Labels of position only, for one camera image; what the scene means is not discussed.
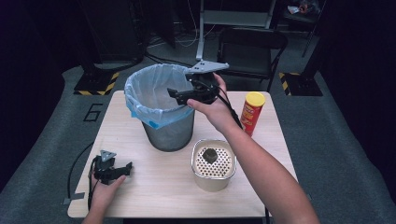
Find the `yellow black tape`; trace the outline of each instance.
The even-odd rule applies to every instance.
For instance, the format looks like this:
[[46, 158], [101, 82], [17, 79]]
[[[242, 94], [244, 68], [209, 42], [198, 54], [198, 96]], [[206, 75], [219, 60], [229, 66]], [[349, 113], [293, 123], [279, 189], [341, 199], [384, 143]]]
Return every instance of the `yellow black tape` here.
[[294, 76], [299, 76], [300, 74], [299, 73], [279, 73], [280, 82], [282, 83], [283, 91], [285, 91], [286, 95], [291, 95], [290, 87], [286, 80], [286, 74], [294, 75]]
[[108, 83], [105, 90], [102, 91], [75, 91], [76, 95], [109, 95], [111, 90], [113, 90], [114, 85], [116, 84], [117, 77], [119, 77], [120, 73], [115, 73], [113, 77], [111, 77], [110, 82]]

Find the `plastic bag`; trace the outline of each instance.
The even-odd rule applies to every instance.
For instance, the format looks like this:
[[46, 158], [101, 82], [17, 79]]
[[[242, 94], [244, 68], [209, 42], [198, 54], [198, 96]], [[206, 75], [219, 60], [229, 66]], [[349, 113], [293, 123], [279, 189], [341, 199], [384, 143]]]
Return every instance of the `plastic bag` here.
[[154, 129], [186, 118], [193, 109], [178, 105], [169, 96], [167, 88], [190, 91], [192, 85], [186, 79], [189, 68], [176, 64], [155, 64], [143, 68], [125, 83], [126, 105], [133, 118], [138, 118]]

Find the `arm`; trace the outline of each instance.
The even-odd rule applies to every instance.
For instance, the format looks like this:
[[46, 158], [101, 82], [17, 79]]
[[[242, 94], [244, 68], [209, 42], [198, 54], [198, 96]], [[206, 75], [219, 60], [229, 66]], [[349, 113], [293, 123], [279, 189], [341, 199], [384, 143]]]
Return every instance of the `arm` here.
[[[215, 77], [219, 86], [225, 90], [221, 77]], [[188, 105], [204, 113], [227, 139], [248, 181], [268, 207], [276, 223], [319, 223], [314, 208], [294, 177], [238, 127], [222, 101], [204, 105], [189, 100]]]
[[125, 180], [125, 178], [126, 176], [122, 175], [111, 185], [105, 185], [97, 182], [92, 174], [92, 185], [96, 185], [96, 187], [94, 187], [92, 196], [91, 210], [88, 212], [82, 223], [99, 224], [103, 222], [106, 210], [113, 201], [117, 189]]

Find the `person's left hand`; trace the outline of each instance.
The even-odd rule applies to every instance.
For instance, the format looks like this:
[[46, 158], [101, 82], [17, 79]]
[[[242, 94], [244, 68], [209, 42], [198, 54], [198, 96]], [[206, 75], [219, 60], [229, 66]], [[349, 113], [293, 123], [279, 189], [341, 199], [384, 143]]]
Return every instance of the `person's left hand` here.
[[110, 185], [105, 185], [100, 181], [95, 179], [92, 174], [92, 187], [94, 188], [93, 196], [92, 196], [92, 203], [91, 209], [98, 209], [99, 211], [105, 212], [108, 206], [114, 199], [117, 189], [125, 180], [126, 176], [122, 175], [117, 180], [115, 180]]

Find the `red can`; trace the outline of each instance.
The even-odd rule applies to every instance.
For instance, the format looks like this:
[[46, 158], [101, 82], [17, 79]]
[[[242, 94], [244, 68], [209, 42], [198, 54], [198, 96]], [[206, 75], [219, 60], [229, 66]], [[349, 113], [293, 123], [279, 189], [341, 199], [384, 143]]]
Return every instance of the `red can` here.
[[245, 98], [244, 108], [241, 115], [242, 127], [248, 135], [253, 135], [257, 120], [265, 104], [265, 97], [260, 92], [251, 91]]

